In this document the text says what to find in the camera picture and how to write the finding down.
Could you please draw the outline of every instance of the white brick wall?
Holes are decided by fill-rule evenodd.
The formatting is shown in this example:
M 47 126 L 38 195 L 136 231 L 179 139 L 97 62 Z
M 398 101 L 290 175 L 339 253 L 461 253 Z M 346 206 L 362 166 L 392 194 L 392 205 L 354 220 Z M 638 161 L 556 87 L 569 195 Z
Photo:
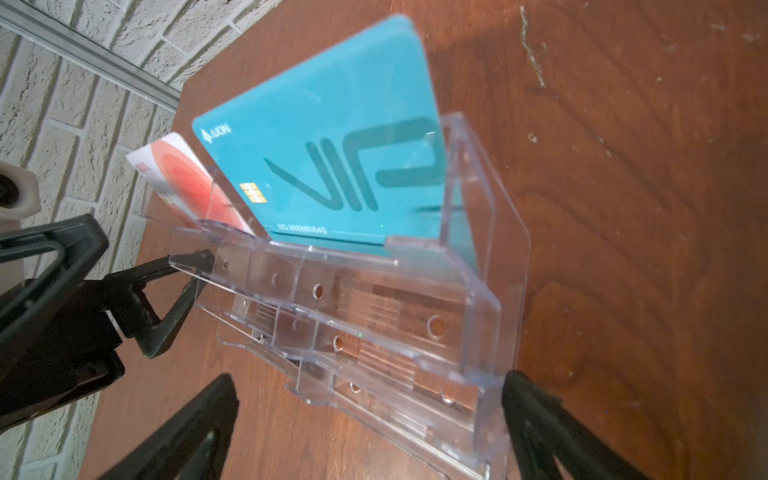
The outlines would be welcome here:
M 280 0 L 27 0 L 181 89 Z M 133 266 L 144 183 L 125 154 L 165 135 L 174 116 L 0 28 L 0 158 L 38 175 L 29 227 L 92 214 L 110 246 L 89 278 Z M 35 276 L 46 258 L 25 263 Z M 74 480 L 98 394 L 0 435 L 0 480 Z

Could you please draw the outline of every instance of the blue vip card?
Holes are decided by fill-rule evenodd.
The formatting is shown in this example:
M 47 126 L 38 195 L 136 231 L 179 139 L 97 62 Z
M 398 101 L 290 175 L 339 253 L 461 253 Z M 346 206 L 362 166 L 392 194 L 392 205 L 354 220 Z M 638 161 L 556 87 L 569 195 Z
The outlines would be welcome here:
M 196 118 L 275 240 L 377 253 L 436 238 L 445 145 L 421 40 L 396 16 Z

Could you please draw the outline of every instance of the wooden table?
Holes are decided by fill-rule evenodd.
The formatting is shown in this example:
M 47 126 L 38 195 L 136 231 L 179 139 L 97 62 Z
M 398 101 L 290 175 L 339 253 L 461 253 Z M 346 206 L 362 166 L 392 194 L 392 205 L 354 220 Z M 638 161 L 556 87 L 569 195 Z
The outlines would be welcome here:
M 520 367 L 648 475 L 768 474 L 765 7 L 284 0 L 187 82 L 174 130 L 210 161 L 193 118 L 396 12 L 531 231 Z M 165 254 L 162 236 L 148 227 L 140 262 Z M 154 288 L 157 305 L 178 287 Z M 82 478 L 220 372 L 241 401 L 225 478 L 437 478 L 215 337 L 196 313 L 156 360 L 121 347 Z

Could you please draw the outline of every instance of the card chip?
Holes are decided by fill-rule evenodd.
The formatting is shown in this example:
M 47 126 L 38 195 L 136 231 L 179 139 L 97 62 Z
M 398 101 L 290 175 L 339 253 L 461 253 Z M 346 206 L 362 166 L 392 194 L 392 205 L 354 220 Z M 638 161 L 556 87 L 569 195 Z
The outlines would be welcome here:
M 243 189 L 243 192 L 245 193 L 246 197 L 248 197 L 248 200 L 254 202 L 255 204 L 266 203 L 266 198 L 264 198 L 261 190 L 259 190 L 259 187 L 257 187 L 254 182 L 250 182 L 249 184 L 240 184 L 240 188 Z

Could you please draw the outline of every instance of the clear plastic card holder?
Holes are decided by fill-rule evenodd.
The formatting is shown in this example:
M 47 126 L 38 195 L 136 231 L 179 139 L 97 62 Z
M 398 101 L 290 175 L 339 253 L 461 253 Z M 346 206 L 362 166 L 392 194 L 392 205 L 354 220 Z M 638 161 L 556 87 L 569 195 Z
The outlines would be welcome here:
M 170 261 L 219 287 L 196 307 L 219 319 L 222 343 L 284 371 L 308 403 L 343 409 L 451 478 L 504 478 L 501 386 L 530 240 L 463 116 L 442 126 L 438 238 L 389 237 L 385 255 L 277 242 L 213 172 L 223 195 L 171 228 Z M 200 249 L 215 256 L 209 271 L 175 256 Z

